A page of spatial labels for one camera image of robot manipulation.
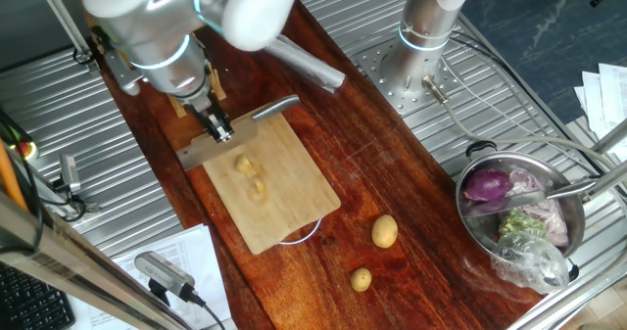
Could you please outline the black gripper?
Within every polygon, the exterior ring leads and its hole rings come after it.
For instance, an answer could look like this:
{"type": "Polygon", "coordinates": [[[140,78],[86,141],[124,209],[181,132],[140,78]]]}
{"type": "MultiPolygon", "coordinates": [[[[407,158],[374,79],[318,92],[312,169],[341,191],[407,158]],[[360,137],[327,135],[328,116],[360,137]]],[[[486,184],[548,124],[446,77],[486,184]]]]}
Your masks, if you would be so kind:
{"type": "Polygon", "coordinates": [[[218,108],[216,99],[211,92],[199,91],[185,100],[194,117],[203,125],[205,131],[217,142],[228,142],[232,138],[233,129],[228,118],[218,108]]]}

